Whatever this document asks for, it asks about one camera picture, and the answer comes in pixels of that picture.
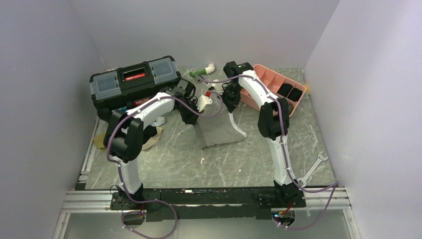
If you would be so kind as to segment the grey boxer briefs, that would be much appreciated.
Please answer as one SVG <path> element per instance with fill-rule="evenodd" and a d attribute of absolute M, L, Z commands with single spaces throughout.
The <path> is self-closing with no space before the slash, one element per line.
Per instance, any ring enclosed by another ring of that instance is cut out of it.
<path fill-rule="evenodd" d="M 193 126 L 201 149 L 235 143 L 247 138 L 247 133 L 238 127 L 233 113 L 222 110 L 212 118 L 198 118 Z"/>

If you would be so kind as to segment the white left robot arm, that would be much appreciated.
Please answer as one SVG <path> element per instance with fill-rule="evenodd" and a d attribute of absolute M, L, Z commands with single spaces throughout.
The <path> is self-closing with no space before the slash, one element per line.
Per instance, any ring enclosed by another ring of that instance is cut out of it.
<path fill-rule="evenodd" d="M 139 156 L 147 137 L 146 129 L 160 116 L 177 109 L 182 120 L 195 124 L 200 111 L 193 83 L 181 79 L 174 87 L 161 89 L 147 102 L 131 109 L 112 113 L 104 138 L 106 159 L 116 165 L 119 194 L 130 209 L 137 209 L 144 200 L 143 184 L 137 172 Z"/>

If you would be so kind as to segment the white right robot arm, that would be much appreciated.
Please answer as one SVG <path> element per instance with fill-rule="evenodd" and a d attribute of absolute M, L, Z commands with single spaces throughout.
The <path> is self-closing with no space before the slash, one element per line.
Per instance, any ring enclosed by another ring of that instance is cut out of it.
<path fill-rule="evenodd" d="M 274 200 L 285 207 L 302 198 L 298 182 L 290 167 L 287 134 L 289 128 L 288 102 L 276 96 L 259 79 L 249 63 L 226 63 L 223 68 L 229 81 L 223 84 L 222 101 L 233 112 L 240 103 L 245 89 L 259 107 L 258 130 L 267 140 L 274 166 Z"/>

